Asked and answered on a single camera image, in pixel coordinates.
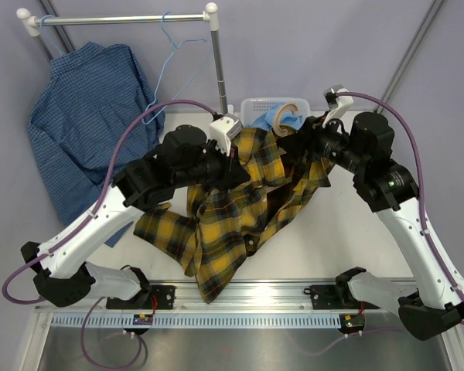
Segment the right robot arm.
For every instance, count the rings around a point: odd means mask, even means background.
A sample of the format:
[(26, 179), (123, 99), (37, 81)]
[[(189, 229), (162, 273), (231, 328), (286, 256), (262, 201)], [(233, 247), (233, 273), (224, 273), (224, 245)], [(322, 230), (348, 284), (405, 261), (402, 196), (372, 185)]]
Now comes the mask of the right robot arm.
[(418, 340), (428, 340), (464, 320), (464, 280), (450, 259), (447, 278), (427, 239), (432, 226), (422, 226), (418, 184), (391, 157), (394, 130), (387, 119), (363, 112), (349, 132), (338, 118), (307, 117), (286, 139), (308, 159), (327, 159), (353, 174), (357, 195), (387, 227), (411, 269), (415, 284), (395, 284), (355, 267), (336, 277), (334, 296), (345, 308), (370, 304), (388, 311)]

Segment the light blue wire hanger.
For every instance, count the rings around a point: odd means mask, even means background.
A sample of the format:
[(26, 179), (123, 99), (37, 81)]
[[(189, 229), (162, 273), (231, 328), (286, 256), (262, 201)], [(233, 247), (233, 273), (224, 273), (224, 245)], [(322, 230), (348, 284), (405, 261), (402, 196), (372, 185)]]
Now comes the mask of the light blue wire hanger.
[[(203, 68), (208, 56), (210, 55), (210, 39), (206, 36), (199, 38), (175, 39), (172, 32), (168, 29), (167, 23), (171, 12), (164, 12), (159, 21), (160, 29), (169, 43), (169, 54), (165, 58), (159, 72), (155, 85), (153, 98), (150, 99), (144, 111), (149, 110), (158, 103), (168, 100), (177, 100), (183, 96), (186, 88), (193, 82), (195, 76)], [(204, 51), (204, 57), (199, 63), (185, 62), (183, 57), (189, 48), (197, 47), (199, 51)], [(177, 63), (183, 62), (185, 65), (194, 66), (196, 69), (184, 81), (182, 77), (177, 76)]]

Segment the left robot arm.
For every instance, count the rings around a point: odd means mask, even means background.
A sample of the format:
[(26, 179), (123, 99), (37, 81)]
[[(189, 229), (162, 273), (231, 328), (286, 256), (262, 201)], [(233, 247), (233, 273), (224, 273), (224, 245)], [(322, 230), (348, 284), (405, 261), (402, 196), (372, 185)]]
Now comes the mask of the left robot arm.
[(250, 176), (232, 143), (242, 128), (231, 117), (212, 122), (208, 132), (178, 126), (143, 158), (129, 162), (65, 230), (45, 243), (26, 243), (21, 253), (36, 273), (39, 296), (59, 308), (100, 297), (122, 308), (146, 306), (152, 286), (140, 269), (101, 267), (88, 257), (122, 227), (169, 201), (176, 189), (209, 183), (229, 190), (247, 182)]

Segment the wooden hanger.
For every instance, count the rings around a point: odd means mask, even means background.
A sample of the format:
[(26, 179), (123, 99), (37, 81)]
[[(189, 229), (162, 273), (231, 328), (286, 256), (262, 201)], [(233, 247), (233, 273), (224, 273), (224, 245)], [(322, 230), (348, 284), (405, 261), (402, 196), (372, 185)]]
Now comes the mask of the wooden hanger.
[(269, 112), (269, 121), (277, 137), (285, 137), (292, 131), (297, 131), (305, 116), (294, 102), (276, 104)]

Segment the light blue shirt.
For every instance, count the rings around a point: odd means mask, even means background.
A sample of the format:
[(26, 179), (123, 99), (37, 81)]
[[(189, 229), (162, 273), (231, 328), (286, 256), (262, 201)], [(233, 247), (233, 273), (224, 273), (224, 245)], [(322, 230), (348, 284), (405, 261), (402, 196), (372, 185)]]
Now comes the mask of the light blue shirt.
[(276, 104), (265, 114), (256, 118), (250, 127), (265, 131), (273, 130), (280, 137), (288, 135), (289, 130), (297, 131), (302, 126), (302, 119), (298, 106), (294, 103)]

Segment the yellow plaid shirt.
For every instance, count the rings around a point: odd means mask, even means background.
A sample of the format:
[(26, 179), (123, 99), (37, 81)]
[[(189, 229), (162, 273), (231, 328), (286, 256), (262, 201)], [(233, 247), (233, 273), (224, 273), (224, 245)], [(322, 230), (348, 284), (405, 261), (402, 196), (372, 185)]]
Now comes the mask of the yellow plaid shirt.
[(246, 261), (328, 187), (333, 164), (292, 159), (273, 131), (245, 128), (234, 138), (250, 180), (221, 192), (208, 184), (187, 191), (186, 215), (160, 206), (136, 224), (134, 235), (194, 277), (201, 298), (214, 301)]

